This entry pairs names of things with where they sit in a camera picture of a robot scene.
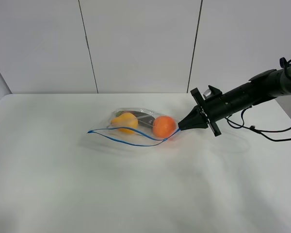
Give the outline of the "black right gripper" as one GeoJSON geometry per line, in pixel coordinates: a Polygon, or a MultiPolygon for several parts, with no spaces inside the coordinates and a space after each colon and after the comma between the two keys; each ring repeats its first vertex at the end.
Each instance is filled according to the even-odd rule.
{"type": "Polygon", "coordinates": [[[216,121],[210,116],[210,111],[199,90],[194,88],[191,90],[191,95],[196,102],[196,106],[178,123],[178,128],[184,131],[189,129],[206,129],[210,127],[214,136],[220,136],[222,133],[216,121]]]}

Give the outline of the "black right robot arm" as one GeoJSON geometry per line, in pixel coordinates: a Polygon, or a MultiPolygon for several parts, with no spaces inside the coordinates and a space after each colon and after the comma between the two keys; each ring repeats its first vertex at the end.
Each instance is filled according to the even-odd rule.
{"type": "Polygon", "coordinates": [[[291,65],[280,70],[267,70],[226,93],[209,85],[203,94],[195,88],[191,95],[197,105],[178,123],[178,128],[184,131],[210,127],[214,135],[219,136],[217,121],[247,107],[291,95],[291,65]]]}

